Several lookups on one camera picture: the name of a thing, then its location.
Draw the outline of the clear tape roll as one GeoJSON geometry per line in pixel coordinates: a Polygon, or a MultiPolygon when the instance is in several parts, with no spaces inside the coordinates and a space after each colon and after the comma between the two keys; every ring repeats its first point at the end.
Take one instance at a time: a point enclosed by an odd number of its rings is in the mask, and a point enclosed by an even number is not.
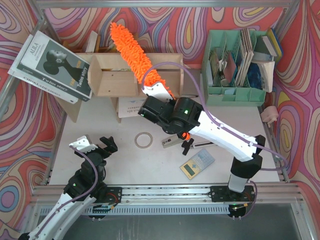
{"type": "Polygon", "coordinates": [[[134,143],[140,149],[147,149],[153,143],[153,136],[148,132],[140,132],[135,136],[134,143]]]}

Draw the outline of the orange microfiber duster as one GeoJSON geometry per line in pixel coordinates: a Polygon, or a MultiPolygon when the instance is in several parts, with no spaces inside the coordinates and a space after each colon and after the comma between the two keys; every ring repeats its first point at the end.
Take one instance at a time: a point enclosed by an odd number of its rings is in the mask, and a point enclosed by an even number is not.
{"type": "Polygon", "coordinates": [[[161,78],[153,67],[151,60],[147,57],[144,50],[134,39],[133,34],[123,25],[115,22],[110,25],[110,35],[116,49],[119,51],[123,60],[129,65],[138,83],[143,86],[153,86],[156,83],[162,83],[165,89],[176,101],[173,114],[170,120],[177,124],[177,130],[163,130],[167,134],[177,135],[182,140],[189,140],[189,131],[194,127],[194,116],[196,113],[195,103],[192,99],[181,97],[176,99],[172,91],[166,86],[166,81],[161,78]]]}

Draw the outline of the gold grey calculator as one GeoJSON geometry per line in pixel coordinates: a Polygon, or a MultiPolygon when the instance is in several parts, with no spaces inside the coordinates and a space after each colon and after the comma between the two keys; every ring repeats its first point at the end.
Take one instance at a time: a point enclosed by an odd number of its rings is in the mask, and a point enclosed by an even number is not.
{"type": "Polygon", "coordinates": [[[182,164],[180,169],[189,180],[192,180],[214,162],[215,158],[206,149],[202,149],[182,164]]]}

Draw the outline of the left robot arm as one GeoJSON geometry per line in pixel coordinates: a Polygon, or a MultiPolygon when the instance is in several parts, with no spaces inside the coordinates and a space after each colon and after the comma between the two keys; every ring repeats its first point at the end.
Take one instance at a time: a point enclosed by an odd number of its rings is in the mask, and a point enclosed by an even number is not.
{"type": "Polygon", "coordinates": [[[80,169],[68,180],[56,204],[42,222],[31,232],[21,234],[19,239],[61,240],[90,205],[108,206],[109,210],[113,210],[121,203],[122,188],[109,187],[104,182],[107,176],[106,159],[117,152],[118,147],[111,136],[99,140],[104,147],[93,144],[86,135],[69,144],[74,154],[84,159],[80,169]]]}

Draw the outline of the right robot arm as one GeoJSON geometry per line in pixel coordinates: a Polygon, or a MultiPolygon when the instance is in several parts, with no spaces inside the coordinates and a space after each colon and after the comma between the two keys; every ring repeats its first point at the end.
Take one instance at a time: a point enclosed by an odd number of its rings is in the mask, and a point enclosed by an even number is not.
{"type": "Polygon", "coordinates": [[[266,139],[262,135],[247,136],[216,119],[201,104],[187,98],[163,102],[154,96],[146,98],[138,114],[160,126],[169,135],[185,139],[186,134],[204,138],[233,155],[228,188],[242,193],[245,185],[261,168],[261,149],[266,139]]]}

